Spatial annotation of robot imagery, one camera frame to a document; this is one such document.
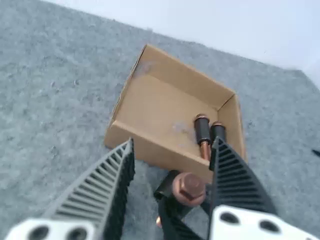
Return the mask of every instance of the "gray carpet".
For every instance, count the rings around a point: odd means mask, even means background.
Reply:
[[[151,43],[234,89],[250,167],[285,221],[320,237],[320,92],[300,71],[39,1],[0,1],[0,238],[41,213],[108,150],[112,109]],[[165,170],[136,162],[123,240],[163,239],[152,197]],[[187,223],[206,236],[206,216]]]

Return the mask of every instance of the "copper hex bolt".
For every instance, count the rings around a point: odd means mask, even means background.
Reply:
[[[194,119],[194,130],[196,142],[200,147],[200,154],[203,159],[210,161],[211,158],[211,137],[209,129],[209,118],[200,113]]]
[[[191,172],[183,172],[173,180],[172,193],[181,204],[195,207],[205,200],[206,186],[197,175]]]

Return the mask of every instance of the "cardboard box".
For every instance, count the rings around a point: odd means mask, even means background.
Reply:
[[[195,116],[221,121],[227,142],[246,159],[241,111],[234,91],[146,45],[126,81],[104,143],[134,139],[137,159],[168,170],[193,172],[210,183],[209,162],[200,157]]]

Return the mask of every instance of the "white wall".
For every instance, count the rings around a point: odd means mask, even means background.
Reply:
[[[48,0],[224,52],[303,70],[320,88],[319,0]]]

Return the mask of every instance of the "bolt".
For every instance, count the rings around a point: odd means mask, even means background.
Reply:
[[[195,207],[205,200],[206,186],[197,175],[191,172],[183,172],[173,180],[172,193],[181,204]]]

